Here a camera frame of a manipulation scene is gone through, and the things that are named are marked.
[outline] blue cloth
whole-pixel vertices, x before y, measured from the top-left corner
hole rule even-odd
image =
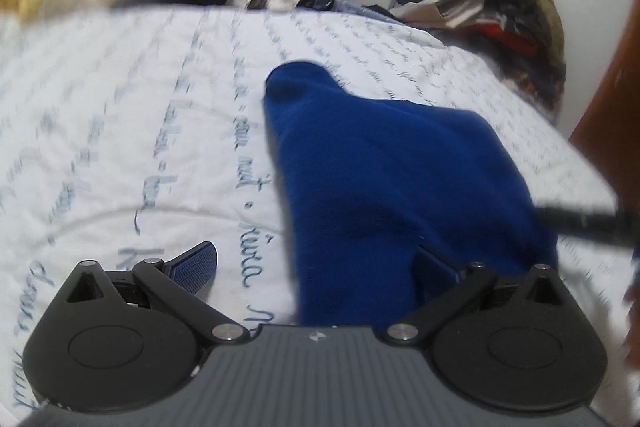
[[[420,243],[505,275],[558,265],[557,236],[475,113],[358,98],[309,62],[273,70],[264,107],[293,219],[301,325],[380,329],[414,311]]]

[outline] bed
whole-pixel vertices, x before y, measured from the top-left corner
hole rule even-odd
[[[0,425],[36,407],[21,353],[82,259],[129,269],[212,241],[201,294],[245,326],[292,323],[295,281],[282,180],[265,130],[264,80],[322,64],[349,92],[479,113],[536,203],[610,210],[601,177],[485,63],[425,32],[350,14],[163,7],[85,12],[0,41]],[[639,416],[623,366],[631,252],[561,237],[561,276],[609,368],[594,405]]]

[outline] mattress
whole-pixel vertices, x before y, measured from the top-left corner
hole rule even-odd
[[[0,425],[36,401],[31,331],[82,259],[129,269],[200,241],[218,250],[201,294],[250,329],[293,323],[292,230],[265,130],[264,81],[312,60],[347,91],[472,110],[495,129],[536,203],[611,210],[601,177],[485,63],[425,32],[350,14],[167,7],[87,12],[0,41]],[[594,406],[638,417],[623,365],[629,250],[561,237],[561,276],[609,369]]]

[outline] white bed sheet with writing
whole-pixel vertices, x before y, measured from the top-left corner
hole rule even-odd
[[[344,14],[189,8],[31,27],[0,41],[0,425],[36,407],[24,343],[82,259],[129,269],[212,241],[210,304],[249,328],[295,320],[286,200],[262,109],[266,77],[290,60],[322,64],[359,96],[476,111],[535,202],[613,208],[596,172],[482,60],[417,30]],[[559,254],[609,352],[595,405],[631,425],[630,252],[561,238]]]

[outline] white cloth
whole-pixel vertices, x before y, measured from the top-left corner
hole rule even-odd
[[[612,192],[484,62],[426,33],[346,14],[232,9],[93,12],[0,42],[0,424],[35,402],[21,353],[70,270],[218,250],[203,297],[249,328],[290,323],[290,226],[265,130],[271,70],[314,60],[344,89],[474,110],[536,202],[610,209]],[[609,352],[596,406],[631,423],[622,367],[630,252],[559,242],[561,272]]]

